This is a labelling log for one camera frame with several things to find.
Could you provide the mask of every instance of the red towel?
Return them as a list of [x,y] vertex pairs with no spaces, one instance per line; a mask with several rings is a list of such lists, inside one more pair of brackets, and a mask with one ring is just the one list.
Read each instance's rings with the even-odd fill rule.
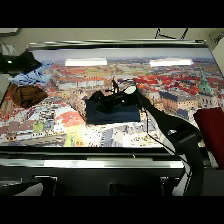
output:
[[224,169],[224,112],[221,107],[200,109],[194,119],[201,130],[205,146],[216,159],[219,167]]

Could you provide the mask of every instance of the brown object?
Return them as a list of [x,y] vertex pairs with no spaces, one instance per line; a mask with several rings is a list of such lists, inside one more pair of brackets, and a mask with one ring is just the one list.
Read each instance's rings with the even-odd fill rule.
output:
[[32,107],[48,97],[47,93],[37,86],[11,84],[8,92],[13,102],[23,108]]

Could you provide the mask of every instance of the table top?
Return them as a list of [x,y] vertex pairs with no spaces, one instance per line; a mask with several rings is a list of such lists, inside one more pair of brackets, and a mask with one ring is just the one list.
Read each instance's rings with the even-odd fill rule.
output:
[[[141,122],[86,125],[85,99],[95,91],[105,95],[114,79],[121,90],[133,82],[165,113],[197,126],[199,108],[224,107],[224,79],[208,48],[130,48],[35,50],[50,81],[39,86],[48,93],[41,103],[23,109],[6,93],[0,108],[0,144],[54,147],[161,147],[148,137]],[[66,66],[68,59],[106,59],[106,65]],[[151,60],[191,59],[192,65],[156,66]],[[149,122],[150,134],[157,137]]]

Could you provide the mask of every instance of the floor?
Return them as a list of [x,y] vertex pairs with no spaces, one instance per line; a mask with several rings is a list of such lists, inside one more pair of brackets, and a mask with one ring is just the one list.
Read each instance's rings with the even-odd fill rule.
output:
[[[161,33],[179,38],[185,28],[161,28]],[[2,37],[6,44],[12,45],[22,53],[29,43],[69,40],[118,40],[154,39],[157,28],[22,28],[17,36]],[[189,28],[185,39],[206,40],[210,49],[216,46],[209,39],[209,33],[224,31],[224,28]]]

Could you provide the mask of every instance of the printed city image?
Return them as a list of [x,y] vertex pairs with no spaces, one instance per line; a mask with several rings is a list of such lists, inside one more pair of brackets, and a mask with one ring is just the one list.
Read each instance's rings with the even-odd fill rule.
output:
[[[110,58],[104,66],[65,66],[53,61],[39,86],[48,98],[36,106],[16,106],[7,93],[0,108],[0,144],[42,147],[161,147],[146,133],[141,122],[87,125],[85,99],[101,90],[111,94],[114,79],[120,90],[136,83],[139,91],[164,113],[197,126],[193,114],[199,108],[224,108],[224,79],[212,55],[194,57],[192,65],[151,67],[154,58]],[[149,120],[148,131],[158,138]]]

